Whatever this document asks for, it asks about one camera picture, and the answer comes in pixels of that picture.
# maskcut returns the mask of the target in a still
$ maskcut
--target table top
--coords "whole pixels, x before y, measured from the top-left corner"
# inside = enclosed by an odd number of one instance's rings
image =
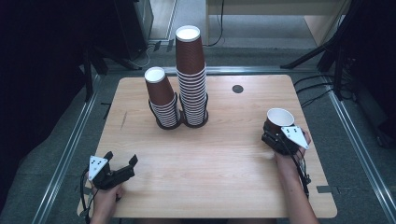
[[[179,93],[176,77],[169,77]],[[240,85],[243,92],[233,92]],[[262,140],[262,125],[272,107],[289,110],[308,130],[288,76],[207,77],[209,121],[166,131],[157,126],[143,77],[120,81],[96,156],[114,154],[118,170],[136,154],[135,176],[123,186],[115,217],[286,217],[274,153]],[[314,140],[305,154],[309,201],[317,217],[335,217]]]

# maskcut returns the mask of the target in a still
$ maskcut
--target cable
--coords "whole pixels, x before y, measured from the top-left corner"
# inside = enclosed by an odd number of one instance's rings
[[[224,15],[224,0],[222,0],[222,2],[221,2],[220,36],[219,36],[219,39],[213,44],[204,45],[205,47],[213,47],[213,46],[217,45],[219,43],[219,41],[221,40],[222,33],[223,33],[223,22],[222,22],[223,15]]]
[[[296,161],[296,159],[294,158],[294,155],[291,153],[291,151],[289,150],[289,148],[286,146],[285,142],[282,139],[280,139],[280,143],[289,152],[289,155],[291,156],[291,159],[293,160],[294,164],[296,165],[297,173],[300,176],[300,180],[301,180],[301,182],[303,184],[304,193],[306,195],[306,198],[309,198],[309,190],[308,190],[308,186],[307,186],[308,183],[307,183],[307,179],[306,179],[306,177],[307,177],[306,173],[303,173],[303,171],[301,170],[300,163]]]
[[[315,84],[315,85],[312,85],[312,86],[305,87],[305,88],[302,88],[300,90],[297,90],[296,93],[298,94],[298,93],[300,93],[302,91],[306,91],[306,90],[313,89],[313,88],[320,87],[320,86],[329,86],[329,85],[332,85],[332,84],[333,84],[332,82],[319,83],[319,84]]]
[[[83,211],[87,210],[87,204],[85,204],[85,199],[84,199],[84,187],[83,187],[83,185],[84,185],[84,177],[85,177],[85,174],[87,174],[88,169],[89,169],[88,167],[85,168],[85,170],[82,172],[81,178],[79,180],[79,196],[81,198]]]
[[[154,46],[150,46],[150,47],[148,47],[147,49],[146,49],[146,56],[148,57],[148,62],[147,63],[145,63],[145,64],[143,64],[143,65],[139,65],[139,64],[137,64],[137,63],[134,63],[134,62],[132,62],[131,60],[128,60],[128,63],[130,63],[130,64],[133,64],[134,66],[137,66],[137,67],[146,67],[147,65],[149,65],[149,63],[150,63],[150,61],[151,61],[151,59],[150,59],[150,57],[149,57],[149,49],[151,49],[151,48],[153,48]]]
[[[308,105],[314,103],[314,101],[316,101],[317,99],[320,99],[321,97],[323,97],[326,93],[328,93],[328,92],[330,92],[330,91],[332,91],[332,89],[323,92],[321,95],[319,95],[319,96],[317,96],[317,97],[315,97],[315,98],[312,98],[312,99],[310,99],[310,100],[307,100],[307,101],[303,102],[303,103],[301,104],[301,108],[304,108],[304,107],[306,107],[306,106],[308,106]]]
[[[305,80],[308,80],[308,79],[311,79],[311,78],[316,78],[316,77],[334,77],[334,76],[331,76],[331,75],[318,75],[318,76],[312,76],[312,77],[304,77],[304,78],[301,78],[300,80],[296,81],[293,84],[293,86],[295,87],[298,83],[300,83],[302,81],[305,81]]]
[[[92,204],[92,202],[93,202],[93,199],[95,198],[95,196],[96,196],[96,194],[99,192],[99,189],[97,189],[96,190],[96,192],[93,194],[93,196],[92,196],[92,198],[91,198],[91,200],[90,200],[90,204],[88,205],[88,211],[90,211],[90,209],[91,209],[91,204]]]

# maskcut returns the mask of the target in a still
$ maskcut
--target black hole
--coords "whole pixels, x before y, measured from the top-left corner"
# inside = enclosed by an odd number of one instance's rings
[[[241,93],[242,91],[244,91],[244,88],[240,85],[234,85],[233,86],[233,92],[235,93]]]

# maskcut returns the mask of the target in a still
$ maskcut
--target stack of paper cups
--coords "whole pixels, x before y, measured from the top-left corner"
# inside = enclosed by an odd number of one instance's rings
[[[177,94],[174,93],[165,72],[161,67],[151,67],[145,73],[145,80],[148,106],[158,126],[165,130],[175,129],[181,123],[181,115],[177,108]]]
[[[182,26],[176,31],[177,77],[185,124],[199,128],[206,124],[208,96],[206,66],[200,30]]]

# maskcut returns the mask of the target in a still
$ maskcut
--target brown paper cup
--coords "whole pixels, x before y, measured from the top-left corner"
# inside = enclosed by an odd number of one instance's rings
[[[290,126],[294,123],[294,116],[287,110],[282,108],[272,108],[267,112],[267,120],[265,121],[272,134],[280,133],[281,127]]]
[[[195,75],[205,68],[201,32],[195,26],[182,26],[176,31],[177,70],[186,75]]]
[[[161,67],[151,67],[145,73],[148,97],[155,105],[168,105],[174,99],[174,91]]]

